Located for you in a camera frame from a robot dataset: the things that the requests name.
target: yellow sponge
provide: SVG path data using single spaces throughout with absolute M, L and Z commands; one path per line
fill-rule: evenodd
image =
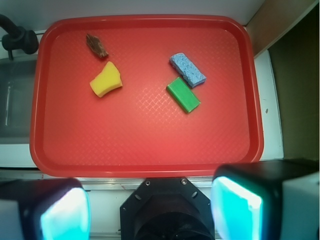
M 122 87 L 119 70 L 111 61 L 108 61 L 102 72 L 90 82 L 90 86 L 100 98 L 111 90 Z

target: brown object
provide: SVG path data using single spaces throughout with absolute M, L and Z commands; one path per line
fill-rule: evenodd
M 265 0 L 246 30 L 256 58 L 285 35 L 317 4 L 318 0 Z
M 97 36 L 92 36 L 90 34 L 87 34 L 86 35 L 86 43 L 88 44 L 88 46 L 90 47 L 92 52 L 97 54 L 99 56 L 99 58 L 102 59 L 102 58 L 109 55 L 106 52 L 102 42 L 100 41 L 100 39 Z

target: wood chip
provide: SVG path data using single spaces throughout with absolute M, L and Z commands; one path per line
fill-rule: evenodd
M 87 34 L 86 35 L 86 43 L 88 44 L 88 46 L 90 47 L 92 52 L 97 54 L 99 56 L 99 58 L 102 59 L 102 58 L 109 55 L 107 53 L 107 51 L 105 50 L 102 42 L 100 41 L 100 39 L 97 36 L 92 36 L 90 34 Z

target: light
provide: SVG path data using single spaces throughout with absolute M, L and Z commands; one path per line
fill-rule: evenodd
M 40 217 L 45 240 L 87 240 L 90 224 L 89 197 L 80 187 L 68 191 Z
M 211 211 L 223 239 L 261 239 L 262 198 L 225 176 L 212 183 Z

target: sponge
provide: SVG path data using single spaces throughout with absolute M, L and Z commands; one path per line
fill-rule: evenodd
M 170 63 L 183 76 L 191 88 L 204 83 L 207 79 L 182 52 L 170 57 Z
M 120 72 L 111 61 L 108 61 L 102 72 L 90 82 L 90 86 L 94 93 L 101 98 L 111 90 L 123 86 Z
M 194 95 L 181 77 L 178 77 L 170 83 L 166 89 L 187 113 L 190 113 L 200 104 L 199 99 Z

